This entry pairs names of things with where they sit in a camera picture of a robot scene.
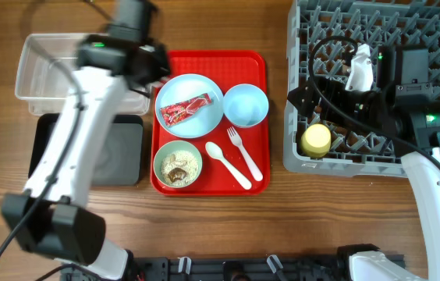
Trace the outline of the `yellow cup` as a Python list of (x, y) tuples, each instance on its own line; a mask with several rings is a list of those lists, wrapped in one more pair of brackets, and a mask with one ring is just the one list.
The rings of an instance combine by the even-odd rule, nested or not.
[(322, 158), (330, 150), (331, 132), (322, 124), (309, 126), (300, 138), (300, 148), (311, 158)]

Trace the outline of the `red snack wrapper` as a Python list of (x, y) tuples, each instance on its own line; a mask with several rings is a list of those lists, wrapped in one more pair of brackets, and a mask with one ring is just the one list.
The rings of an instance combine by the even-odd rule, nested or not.
[(161, 117), (168, 127), (192, 117), (199, 109), (212, 103), (208, 94), (204, 93), (186, 101), (181, 101), (173, 105), (167, 105), (159, 110)]

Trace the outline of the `green bowl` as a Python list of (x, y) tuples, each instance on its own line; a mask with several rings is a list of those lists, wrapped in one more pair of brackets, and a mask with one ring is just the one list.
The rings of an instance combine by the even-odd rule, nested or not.
[(173, 153), (175, 151), (181, 151), (181, 150), (191, 152), (199, 162), (200, 172), (199, 172), (198, 176), (196, 177), (196, 179), (192, 183), (194, 183), (200, 176), (200, 173), (201, 173), (201, 170), (203, 167), (203, 160), (202, 160), (202, 156), (201, 156), (199, 150), (193, 144), (191, 144), (190, 142), (184, 141), (184, 140), (170, 141), (158, 149), (158, 151), (154, 155), (154, 160), (153, 160), (154, 175), (158, 178), (158, 181), (160, 183), (165, 185), (165, 187), (170, 187), (172, 189), (181, 189), (181, 188), (188, 187), (192, 184), (191, 183), (191, 184), (184, 186), (184, 187), (171, 187), (165, 183), (164, 177), (161, 174), (161, 163), (164, 160), (164, 158), (166, 157), (166, 155)]

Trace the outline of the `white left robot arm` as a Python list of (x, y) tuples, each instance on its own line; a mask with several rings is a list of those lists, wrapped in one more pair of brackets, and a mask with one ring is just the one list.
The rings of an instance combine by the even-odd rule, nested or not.
[(73, 90), (65, 99), (50, 141), (21, 194), (6, 194), (1, 213), (27, 252), (56, 259), (99, 280), (132, 280), (133, 256), (106, 237), (105, 220), (86, 209), (94, 167), (121, 101), (129, 91), (169, 76), (166, 48), (99, 34), (78, 45), (76, 68), (30, 46), (56, 66)]

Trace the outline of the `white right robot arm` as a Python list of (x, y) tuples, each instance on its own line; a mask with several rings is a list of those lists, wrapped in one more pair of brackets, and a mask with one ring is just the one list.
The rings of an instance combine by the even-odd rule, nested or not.
[[(417, 203), (428, 258), (428, 278), (440, 280), (440, 169), (418, 152), (401, 158)], [(337, 277), (352, 281), (420, 280), (372, 244), (339, 248)]]

